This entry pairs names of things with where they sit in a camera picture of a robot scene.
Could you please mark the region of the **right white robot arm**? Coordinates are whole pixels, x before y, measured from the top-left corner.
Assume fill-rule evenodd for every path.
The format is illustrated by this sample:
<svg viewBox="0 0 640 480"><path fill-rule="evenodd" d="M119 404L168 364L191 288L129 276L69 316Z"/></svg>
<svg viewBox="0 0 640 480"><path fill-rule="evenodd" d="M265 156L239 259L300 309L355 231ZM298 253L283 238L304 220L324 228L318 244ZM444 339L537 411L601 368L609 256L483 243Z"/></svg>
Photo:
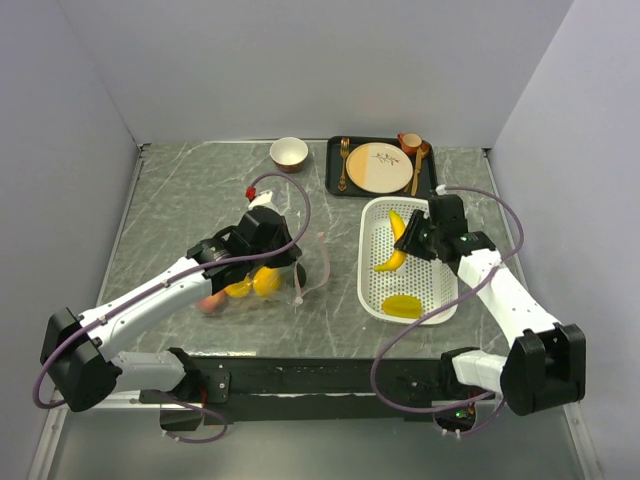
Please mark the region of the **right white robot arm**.
<svg viewBox="0 0 640 480"><path fill-rule="evenodd" d="M395 245L412 257L448 266L475 290L510 347L507 356L478 348L444 353L437 384L445 396L460 398L479 387L502 395L519 416L584 398L584 333L575 324L561 324L540 306L504 266L489 237L469 230L459 196L428 199L425 208L412 212Z"/></svg>

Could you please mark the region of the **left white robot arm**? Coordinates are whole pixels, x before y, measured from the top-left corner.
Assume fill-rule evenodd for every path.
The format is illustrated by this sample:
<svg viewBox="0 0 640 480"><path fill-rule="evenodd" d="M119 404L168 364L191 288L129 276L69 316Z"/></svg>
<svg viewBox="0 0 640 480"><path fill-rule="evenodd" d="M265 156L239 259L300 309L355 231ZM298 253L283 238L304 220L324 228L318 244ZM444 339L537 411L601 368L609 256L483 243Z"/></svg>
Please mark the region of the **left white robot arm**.
<svg viewBox="0 0 640 480"><path fill-rule="evenodd" d="M159 321L260 266L294 264L301 255L297 240L282 215L253 207L238 224L199 241L166 271L120 298L80 315L59 310L48 321L42 347L45 375L74 412L121 391L156 390L179 402L199 398L206 382L184 350L139 354L128 346Z"/></svg>

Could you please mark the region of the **clear zip top bag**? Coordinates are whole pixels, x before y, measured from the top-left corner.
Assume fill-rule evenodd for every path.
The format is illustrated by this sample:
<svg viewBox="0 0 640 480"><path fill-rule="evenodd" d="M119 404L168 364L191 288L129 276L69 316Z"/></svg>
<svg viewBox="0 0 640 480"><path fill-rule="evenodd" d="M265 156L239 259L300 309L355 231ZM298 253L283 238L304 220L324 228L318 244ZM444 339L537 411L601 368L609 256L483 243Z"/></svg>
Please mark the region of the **clear zip top bag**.
<svg viewBox="0 0 640 480"><path fill-rule="evenodd" d="M214 264L201 273L205 289L196 301L197 308L205 315L220 310L228 299L251 296L298 306L307 293L328 281L330 262L323 235L317 235L321 274L316 283L310 285L299 245L277 255L273 253L293 239L275 205L275 193L270 190L258 193L251 187L247 197L248 209L239 222L204 240L201 251L194 255L201 264Z"/></svg>

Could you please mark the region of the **green avocado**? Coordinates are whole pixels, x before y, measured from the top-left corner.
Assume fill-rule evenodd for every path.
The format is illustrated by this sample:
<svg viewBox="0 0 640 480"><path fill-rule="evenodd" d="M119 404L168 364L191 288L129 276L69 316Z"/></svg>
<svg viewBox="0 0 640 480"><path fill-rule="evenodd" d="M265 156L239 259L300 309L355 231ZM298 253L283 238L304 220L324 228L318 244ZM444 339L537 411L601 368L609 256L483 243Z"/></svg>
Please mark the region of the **green avocado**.
<svg viewBox="0 0 640 480"><path fill-rule="evenodd" d="M307 282L307 274L305 268L298 263L294 269L294 284L300 288L304 287Z"/></svg>

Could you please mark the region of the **yellow banana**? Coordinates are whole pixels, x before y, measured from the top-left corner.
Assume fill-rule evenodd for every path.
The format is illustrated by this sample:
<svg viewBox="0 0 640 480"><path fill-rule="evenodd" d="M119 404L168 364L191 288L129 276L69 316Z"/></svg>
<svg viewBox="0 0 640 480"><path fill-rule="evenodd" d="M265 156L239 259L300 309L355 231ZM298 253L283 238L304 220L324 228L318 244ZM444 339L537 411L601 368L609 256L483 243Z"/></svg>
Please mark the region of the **yellow banana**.
<svg viewBox="0 0 640 480"><path fill-rule="evenodd" d="M394 242L397 242L401 239L402 235L406 230L406 225L403 218L394 210L389 211L389 221L391 225L391 230L394 237ZM407 258L407 253L403 252L397 248L394 248L392 255L389 259L379 265L374 267L375 272L392 272L397 271L400 267L403 266Z"/></svg>

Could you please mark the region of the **round yellow orange fruit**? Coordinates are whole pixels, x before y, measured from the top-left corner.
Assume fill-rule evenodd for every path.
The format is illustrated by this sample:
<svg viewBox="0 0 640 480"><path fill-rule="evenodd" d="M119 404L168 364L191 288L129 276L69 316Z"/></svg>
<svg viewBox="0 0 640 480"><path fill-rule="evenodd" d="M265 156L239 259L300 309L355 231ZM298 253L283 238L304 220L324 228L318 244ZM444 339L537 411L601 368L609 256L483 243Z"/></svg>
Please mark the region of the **round yellow orange fruit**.
<svg viewBox="0 0 640 480"><path fill-rule="evenodd" d="M252 286L256 295L271 298L281 286L280 270L266 266L261 267L254 274Z"/></svg>

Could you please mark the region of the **yellow lemon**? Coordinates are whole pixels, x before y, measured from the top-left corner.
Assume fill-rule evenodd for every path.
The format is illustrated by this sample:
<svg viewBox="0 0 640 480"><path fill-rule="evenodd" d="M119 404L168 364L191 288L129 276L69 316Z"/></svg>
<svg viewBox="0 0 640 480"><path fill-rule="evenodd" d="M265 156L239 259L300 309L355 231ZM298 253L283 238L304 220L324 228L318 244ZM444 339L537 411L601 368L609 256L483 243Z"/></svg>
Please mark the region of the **yellow lemon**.
<svg viewBox="0 0 640 480"><path fill-rule="evenodd" d="M246 297L252 290L252 281L249 277L245 277L242 281L228 285L224 288L224 292L231 298Z"/></svg>

